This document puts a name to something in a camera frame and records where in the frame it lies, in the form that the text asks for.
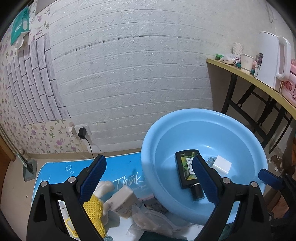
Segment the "black flat perfume bottle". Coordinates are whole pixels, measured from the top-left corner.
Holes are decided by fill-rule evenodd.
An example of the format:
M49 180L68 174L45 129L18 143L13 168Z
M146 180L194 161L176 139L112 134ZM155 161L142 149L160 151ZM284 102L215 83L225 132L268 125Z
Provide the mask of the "black flat perfume bottle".
M175 153L175 160L182 189L190 189L194 201L203 199L204 192L193 171L193 158L199 154L198 150L184 150Z

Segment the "black wall plug adapter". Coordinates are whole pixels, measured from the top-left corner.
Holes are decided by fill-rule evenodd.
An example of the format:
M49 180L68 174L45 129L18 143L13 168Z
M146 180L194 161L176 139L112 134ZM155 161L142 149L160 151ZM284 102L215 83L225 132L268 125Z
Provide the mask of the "black wall plug adapter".
M79 139L83 140L86 138L86 128L85 127L82 127L82 128L79 128L79 132L78 132L78 137Z

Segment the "yellow mesh bag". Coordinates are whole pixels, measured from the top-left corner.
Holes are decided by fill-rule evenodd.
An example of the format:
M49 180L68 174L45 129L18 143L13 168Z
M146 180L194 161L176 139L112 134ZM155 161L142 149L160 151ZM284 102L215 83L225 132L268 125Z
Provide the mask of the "yellow mesh bag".
M83 204L83 208L98 233L102 238L105 238L107 233L101 220L103 217L103 203L95 195L92 195L89 201Z

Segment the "pink container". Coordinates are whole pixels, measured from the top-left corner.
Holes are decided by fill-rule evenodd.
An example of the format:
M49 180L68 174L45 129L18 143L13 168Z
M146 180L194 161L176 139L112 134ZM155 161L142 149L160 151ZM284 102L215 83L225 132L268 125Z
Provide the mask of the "pink container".
M281 95L294 107L296 107L296 65L295 59L291 60L290 75L282 81Z

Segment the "yellow side table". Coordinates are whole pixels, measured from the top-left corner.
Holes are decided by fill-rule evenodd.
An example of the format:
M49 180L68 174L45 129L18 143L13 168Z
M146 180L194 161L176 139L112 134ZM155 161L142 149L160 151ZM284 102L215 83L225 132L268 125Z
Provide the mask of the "yellow side table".
M288 102L279 92L257 80L251 74L244 73L239 68L233 65L224 64L218 60L208 58L206 62L231 73L230 83L221 112L223 114L226 114L229 107L232 107L235 111L237 111L251 125L251 127L253 128L253 132L257 132L262 138L261 145L263 148L265 148L270 142L271 138L280 126L281 121L283 119L287 121L287 125L283 129L282 133L268 151L269 153L272 153L272 151L274 151L274 149L279 144L282 137L285 135L285 132L290 126L292 120L295 120L295 107L290 102ZM238 78L249 82L250 87L246 90L239 101L234 102L232 100L232 97ZM253 120L251 116L242 109L243 104L247 101L248 97L252 95L265 104L263 112L259 120L257 121ZM266 133L262 129L262 124L274 109L278 112L278 115L273 122L271 129L269 130L269 132Z

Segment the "white USB charger plug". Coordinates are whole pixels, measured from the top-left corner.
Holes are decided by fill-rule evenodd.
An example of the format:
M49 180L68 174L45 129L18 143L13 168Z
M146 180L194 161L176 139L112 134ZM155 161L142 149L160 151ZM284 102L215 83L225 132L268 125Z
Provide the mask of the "white USB charger plug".
M211 168L215 169L220 176L226 176L232 165L231 162L221 156L209 157L207 163Z

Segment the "clear bag of cotton swabs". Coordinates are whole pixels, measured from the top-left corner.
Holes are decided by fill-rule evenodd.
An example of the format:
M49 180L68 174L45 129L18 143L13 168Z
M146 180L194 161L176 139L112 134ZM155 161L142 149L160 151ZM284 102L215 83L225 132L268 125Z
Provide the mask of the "clear bag of cotton swabs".
M131 236L136 236L140 232L155 232L160 235L172 237L175 232L183 231L188 227L186 225L175 225L162 213L145 207L133 205L131 212L133 224L127 232Z

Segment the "teal hanging plastic bag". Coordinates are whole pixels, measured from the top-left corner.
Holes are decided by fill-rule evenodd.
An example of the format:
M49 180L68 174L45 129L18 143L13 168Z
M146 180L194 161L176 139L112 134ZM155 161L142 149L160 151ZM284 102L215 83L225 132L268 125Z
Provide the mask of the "teal hanging plastic bag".
M17 50L20 49L23 44L23 38L29 31L29 8L26 6L18 13L13 21L11 45Z

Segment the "white electric kettle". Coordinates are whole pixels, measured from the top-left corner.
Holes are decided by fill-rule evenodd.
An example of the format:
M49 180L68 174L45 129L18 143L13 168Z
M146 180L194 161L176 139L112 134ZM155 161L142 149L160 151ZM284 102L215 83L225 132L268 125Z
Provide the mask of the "white electric kettle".
M258 34L254 77L279 92L281 81L290 76L291 44L285 37L262 31Z

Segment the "white paper cup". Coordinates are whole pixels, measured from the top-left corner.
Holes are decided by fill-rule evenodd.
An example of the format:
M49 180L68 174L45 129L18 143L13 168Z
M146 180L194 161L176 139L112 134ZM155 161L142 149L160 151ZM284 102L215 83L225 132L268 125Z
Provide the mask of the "white paper cup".
M241 54L241 71L250 74L253 66L254 58L252 56L249 56L247 54L242 53Z

